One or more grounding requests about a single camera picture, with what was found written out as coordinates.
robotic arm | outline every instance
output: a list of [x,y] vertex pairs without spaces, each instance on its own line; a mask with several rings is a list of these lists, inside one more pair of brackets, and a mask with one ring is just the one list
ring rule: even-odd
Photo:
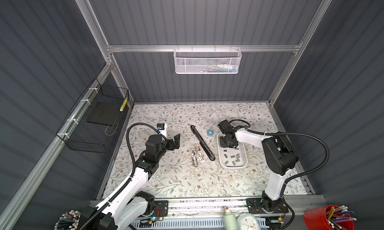
[[[149,136],[146,150],[135,162],[134,175],[128,176],[106,199],[95,208],[87,207],[80,216],[81,229],[116,230],[125,229],[140,215],[150,215],[154,210],[154,196],[143,191],[134,194],[146,184],[159,167],[159,161],[166,151],[180,147],[180,134],[172,139],[163,139],[167,135],[167,125],[157,124],[159,134]],[[86,224],[98,209],[108,204],[92,222]]]
[[220,122],[218,127],[224,134],[223,137],[220,137],[221,147],[234,148],[238,146],[239,142],[245,142],[263,149],[271,172],[262,194],[262,208],[267,213],[277,210],[284,193],[284,182],[299,161],[287,136],[255,134],[243,126],[233,127],[228,120]]

corrugated dark wall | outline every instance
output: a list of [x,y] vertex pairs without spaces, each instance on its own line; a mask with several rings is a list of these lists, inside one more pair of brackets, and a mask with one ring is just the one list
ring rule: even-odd
[[[329,204],[356,212],[359,229],[384,217],[383,2],[334,0],[275,104],[287,131],[328,144],[328,164],[308,177]],[[306,170],[323,159],[316,142],[292,140]]]
[[[105,65],[74,0],[0,0],[0,212]],[[110,156],[64,148],[14,229],[86,205]]]
[[[89,0],[110,45],[299,43],[321,0]],[[245,53],[239,73],[178,75],[170,53],[114,53],[135,102],[268,100],[291,53]]]

clock face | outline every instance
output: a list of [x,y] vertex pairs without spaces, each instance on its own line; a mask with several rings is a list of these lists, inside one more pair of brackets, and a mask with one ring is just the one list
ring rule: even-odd
[[256,219],[253,217],[245,217],[240,221],[241,230],[259,230]]

red cup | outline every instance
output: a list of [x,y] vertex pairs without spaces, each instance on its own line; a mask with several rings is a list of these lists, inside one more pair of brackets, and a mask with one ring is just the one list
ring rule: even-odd
[[[331,210],[331,208],[337,208],[339,206],[329,205],[325,207],[320,207],[312,210],[308,210],[304,213],[304,222],[309,230],[335,230],[332,228],[327,221],[325,212]],[[354,230],[355,224],[353,221],[341,222],[339,225],[345,227],[348,230]]]

floral patterned table surface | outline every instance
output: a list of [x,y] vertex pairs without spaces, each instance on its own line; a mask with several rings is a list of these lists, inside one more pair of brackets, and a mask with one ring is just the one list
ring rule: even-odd
[[[160,160],[160,166],[142,190],[156,198],[173,197],[229,197],[261,195],[269,176],[269,168],[260,148],[245,144],[248,165],[241,170],[225,170],[221,167],[217,153],[217,125],[225,119],[244,119],[250,122],[255,131],[277,131],[266,103],[183,103],[135,105],[128,126],[136,122],[151,125],[167,123],[167,138],[181,134],[180,149],[167,151]],[[198,167],[192,166],[190,150],[199,143],[190,129],[195,125],[197,131],[216,156]],[[207,136],[213,129],[214,136]],[[145,126],[132,128],[129,141],[135,158],[145,150],[147,138],[154,134]],[[124,137],[112,173],[106,185],[103,198],[129,175],[131,158]],[[290,181],[285,189],[286,195],[306,194],[300,178]]]

